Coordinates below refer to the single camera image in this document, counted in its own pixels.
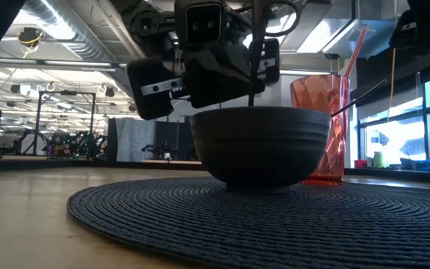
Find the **table surface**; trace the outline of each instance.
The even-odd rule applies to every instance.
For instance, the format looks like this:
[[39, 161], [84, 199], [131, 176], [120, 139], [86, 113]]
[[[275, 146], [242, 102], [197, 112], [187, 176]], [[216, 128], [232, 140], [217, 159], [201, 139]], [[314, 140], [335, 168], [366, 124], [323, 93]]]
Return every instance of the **table surface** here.
[[[66, 213], [76, 191], [137, 179], [208, 176], [203, 171], [66, 168], [0, 172], [0, 268], [200, 268], [96, 235]], [[345, 182], [430, 188], [430, 184], [346, 176]]]

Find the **ceiling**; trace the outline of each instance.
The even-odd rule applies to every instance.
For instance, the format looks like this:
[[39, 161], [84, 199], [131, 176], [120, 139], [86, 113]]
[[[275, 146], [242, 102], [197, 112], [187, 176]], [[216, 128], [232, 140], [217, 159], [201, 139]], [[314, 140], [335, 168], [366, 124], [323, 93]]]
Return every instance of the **ceiling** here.
[[[65, 12], [71, 13], [67, 17], [84, 24], [84, 35], [95, 37], [97, 42], [100, 42], [101, 49], [107, 52], [111, 62], [127, 63], [138, 57], [137, 46], [127, 38], [127, 33], [124, 32], [126, 31], [125, 28], [120, 27], [120, 18], [114, 13], [108, 0], [60, 1], [60, 3], [64, 2], [67, 6]], [[173, 1], [151, 0], [150, 2], [162, 10], [173, 10]], [[229, 4], [233, 8], [238, 8], [241, 7], [241, 2], [233, 1]], [[343, 33], [343, 36], [327, 52], [338, 53], [343, 58], [350, 57], [360, 28], [364, 26], [368, 27], [369, 34], [361, 50], [363, 57], [369, 57], [387, 47], [387, 40], [394, 24], [395, 0], [356, 1], [356, 7], [359, 6], [359, 8], [354, 10], [354, 13], [351, 0], [334, 0], [333, 5], [319, 3], [320, 1], [308, 1], [307, 6], [302, 11], [299, 27], [286, 37], [279, 39], [281, 41], [282, 69], [329, 71], [331, 64], [322, 55], [318, 53], [311, 57], [307, 56], [306, 53], [322, 51], [330, 41], [339, 37], [340, 32], [356, 19], [358, 19], [358, 24]], [[398, 3], [398, 14], [401, 14], [403, 10], [408, 8], [407, 2], [406, 0], [399, 0]], [[289, 16], [281, 18], [279, 28], [283, 27], [282, 22], [289, 19]], [[23, 47], [17, 40], [19, 32], [24, 27], [41, 28], [41, 22], [26, 12], [20, 12], [0, 42], [0, 58], [20, 59], [26, 55], [25, 59], [77, 62], [83, 60], [80, 55], [74, 53], [74, 49], [71, 49], [73, 43], [67, 40], [66, 42], [60, 41], [56, 34], [53, 36], [44, 34], [37, 50], [26, 53], [27, 48]], [[54, 68], [45, 64], [15, 67], [17, 65], [14, 63], [0, 63], [0, 109], [4, 112], [3, 125], [5, 126], [33, 128], [36, 122], [37, 91], [47, 88], [52, 90], [52, 86], [54, 86], [55, 91], [77, 90], [79, 93], [94, 93], [96, 95], [96, 124], [94, 126], [97, 126], [97, 132], [103, 132], [107, 128], [106, 119], [108, 117], [138, 118], [137, 112], [128, 110], [132, 98], [127, 82], [124, 84], [124, 81], [114, 79], [119, 78], [116, 76], [116, 73], [121, 71], [118, 68], [100, 70], [78, 66]], [[26, 90], [24, 94], [12, 93], [10, 89], [15, 84], [23, 84], [25, 89], [31, 88], [33, 91]], [[114, 89], [114, 97], [105, 95], [107, 87]], [[60, 94], [48, 93], [43, 99], [47, 99], [47, 103], [41, 107], [43, 112], [41, 123], [48, 130], [57, 128], [76, 131], [89, 129], [90, 121], [87, 119], [87, 114], [90, 114], [92, 108], [92, 96], [82, 94], [61, 96]], [[9, 107], [7, 105], [9, 101], [14, 102], [14, 106], [11, 103], [11, 107]], [[67, 104], [68, 102], [72, 102], [70, 109], [61, 107], [61, 103]]]

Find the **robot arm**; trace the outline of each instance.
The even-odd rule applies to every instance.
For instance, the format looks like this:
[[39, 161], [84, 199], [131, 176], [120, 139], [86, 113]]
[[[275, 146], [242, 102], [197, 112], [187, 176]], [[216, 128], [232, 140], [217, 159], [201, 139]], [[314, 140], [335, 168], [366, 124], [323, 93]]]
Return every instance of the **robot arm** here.
[[[292, 31], [299, 21], [301, 1], [260, 0], [236, 11], [223, 0], [176, 0], [174, 12], [160, 12], [146, 1], [111, 0], [133, 40], [147, 58], [128, 65], [128, 77], [139, 115], [150, 120], [173, 112], [172, 99], [187, 97], [194, 108], [225, 102], [264, 91], [266, 84], [280, 76], [277, 39]], [[293, 26], [280, 34], [265, 33], [268, 19], [286, 9], [297, 12]], [[252, 10], [252, 22], [242, 13]], [[254, 37], [250, 49], [243, 44], [249, 32]], [[178, 37], [173, 42], [171, 35]], [[181, 58], [175, 59], [175, 51]], [[164, 61], [183, 63], [178, 74]]]

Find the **ceiling duct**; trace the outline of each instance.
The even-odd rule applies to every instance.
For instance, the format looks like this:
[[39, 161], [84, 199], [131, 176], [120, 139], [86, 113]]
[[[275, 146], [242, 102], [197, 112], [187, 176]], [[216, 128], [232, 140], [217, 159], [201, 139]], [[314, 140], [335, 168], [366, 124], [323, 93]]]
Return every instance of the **ceiling duct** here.
[[[77, 41], [78, 43], [64, 46], [82, 60], [111, 63], [118, 61], [64, 0], [27, 0], [22, 11], [34, 17], [36, 24], [53, 38]], [[132, 96], [127, 74], [122, 69], [104, 74]]]

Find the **black placemat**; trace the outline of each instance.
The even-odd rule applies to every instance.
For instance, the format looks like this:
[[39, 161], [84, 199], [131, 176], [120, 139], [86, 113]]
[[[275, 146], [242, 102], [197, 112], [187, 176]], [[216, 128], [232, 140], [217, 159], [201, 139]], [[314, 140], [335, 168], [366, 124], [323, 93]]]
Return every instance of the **black placemat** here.
[[430, 268], [430, 190], [345, 184], [233, 194], [215, 179], [88, 188], [68, 212], [116, 240], [232, 268]]

